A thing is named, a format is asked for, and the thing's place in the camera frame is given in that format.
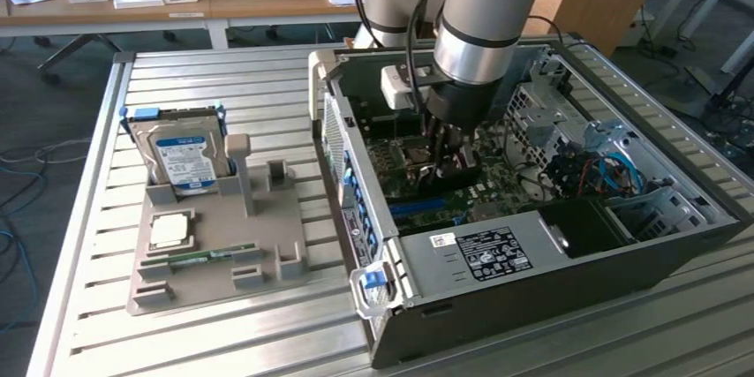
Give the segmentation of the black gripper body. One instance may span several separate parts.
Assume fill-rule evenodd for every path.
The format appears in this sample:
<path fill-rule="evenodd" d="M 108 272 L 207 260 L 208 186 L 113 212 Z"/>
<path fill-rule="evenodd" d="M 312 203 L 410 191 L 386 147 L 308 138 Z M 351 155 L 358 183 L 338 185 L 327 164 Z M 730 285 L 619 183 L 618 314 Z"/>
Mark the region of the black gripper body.
<path fill-rule="evenodd" d="M 499 81 L 470 85 L 455 80 L 430 87 L 427 111 L 448 124 L 479 124 L 487 117 Z"/>

